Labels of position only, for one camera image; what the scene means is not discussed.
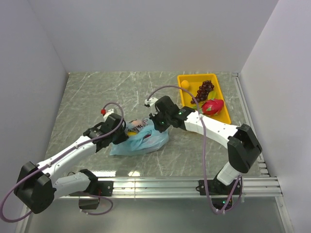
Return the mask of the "light blue plastic bag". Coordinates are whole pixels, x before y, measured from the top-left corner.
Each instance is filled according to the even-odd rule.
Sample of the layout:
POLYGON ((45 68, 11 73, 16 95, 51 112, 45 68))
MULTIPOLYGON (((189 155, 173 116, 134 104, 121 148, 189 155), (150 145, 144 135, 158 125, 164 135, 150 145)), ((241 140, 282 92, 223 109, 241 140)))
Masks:
POLYGON ((168 141, 168 130, 160 133, 155 130, 149 118, 135 119, 126 123, 125 132, 136 132, 134 136, 120 144, 112 145, 110 155, 144 155, 161 149, 168 141))

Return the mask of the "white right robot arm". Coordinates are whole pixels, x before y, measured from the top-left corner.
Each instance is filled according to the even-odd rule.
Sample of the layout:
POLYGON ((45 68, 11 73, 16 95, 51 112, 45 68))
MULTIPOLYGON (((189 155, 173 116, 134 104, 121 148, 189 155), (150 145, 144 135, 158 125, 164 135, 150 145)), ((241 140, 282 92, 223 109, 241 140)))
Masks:
POLYGON ((215 194, 226 193, 238 176, 249 171, 262 152, 257 137, 247 124, 239 127, 229 125, 209 118, 193 108, 179 108, 168 96, 149 98, 145 100, 145 106, 151 109, 149 118, 160 133, 173 126, 203 135, 227 149, 228 162, 209 183, 209 189, 215 194))

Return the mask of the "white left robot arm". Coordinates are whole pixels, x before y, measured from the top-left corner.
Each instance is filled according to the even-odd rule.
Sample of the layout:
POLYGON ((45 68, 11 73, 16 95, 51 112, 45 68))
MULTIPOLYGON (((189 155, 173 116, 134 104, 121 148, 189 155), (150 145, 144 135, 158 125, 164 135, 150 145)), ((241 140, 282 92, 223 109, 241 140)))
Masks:
POLYGON ((96 195, 99 193, 98 177, 88 169, 62 177, 62 174, 80 160, 94 155, 110 144, 128 139, 125 121, 116 114, 87 129, 73 144, 55 156, 38 164, 26 163, 20 171, 14 194, 34 214, 46 210, 55 199, 72 193, 96 195))

